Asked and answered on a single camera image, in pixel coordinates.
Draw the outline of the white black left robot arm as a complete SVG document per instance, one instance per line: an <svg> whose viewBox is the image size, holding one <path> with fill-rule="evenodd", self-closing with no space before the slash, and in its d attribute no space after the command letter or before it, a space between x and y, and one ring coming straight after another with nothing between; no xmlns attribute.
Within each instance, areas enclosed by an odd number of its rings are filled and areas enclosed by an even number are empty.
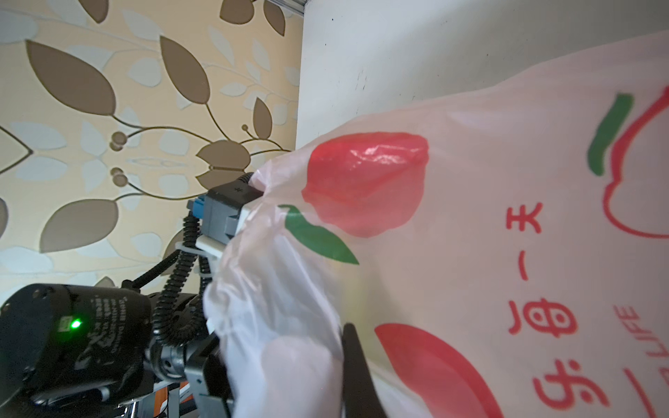
<svg viewBox="0 0 669 418"><path fill-rule="evenodd" d="M207 330L202 294L183 287L194 268L200 221L184 220L181 244L122 287L32 284L1 308L4 417L120 417L158 386L187 383L203 417L228 417L233 395Z"/></svg>

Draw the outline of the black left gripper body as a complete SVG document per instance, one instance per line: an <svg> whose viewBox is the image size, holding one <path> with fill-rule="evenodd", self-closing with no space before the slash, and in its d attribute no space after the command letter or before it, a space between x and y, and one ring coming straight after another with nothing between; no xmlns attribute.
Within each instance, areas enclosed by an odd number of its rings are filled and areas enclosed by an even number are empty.
<svg viewBox="0 0 669 418"><path fill-rule="evenodd" d="M148 365L167 398L156 402L157 417L230 417L233 394L220 343L207 328L184 345L168 345L152 338L146 350Z"/></svg>

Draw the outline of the pink plastic bag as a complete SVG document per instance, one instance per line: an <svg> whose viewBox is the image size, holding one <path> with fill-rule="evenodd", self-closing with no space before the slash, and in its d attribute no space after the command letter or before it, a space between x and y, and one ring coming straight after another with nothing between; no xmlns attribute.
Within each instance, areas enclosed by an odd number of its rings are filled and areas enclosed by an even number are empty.
<svg viewBox="0 0 669 418"><path fill-rule="evenodd" d="M668 414L668 35L361 117L263 165L205 311L236 417Z"/></svg>

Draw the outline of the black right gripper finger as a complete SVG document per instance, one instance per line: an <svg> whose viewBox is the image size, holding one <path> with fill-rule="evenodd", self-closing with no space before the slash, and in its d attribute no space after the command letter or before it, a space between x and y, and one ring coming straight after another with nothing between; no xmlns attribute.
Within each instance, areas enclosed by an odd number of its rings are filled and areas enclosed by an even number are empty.
<svg viewBox="0 0 669 418"><path fill-rule="evenodd" d="M354 324L344 325L341 344L344 415L348 418L387 418Z"/></svg>

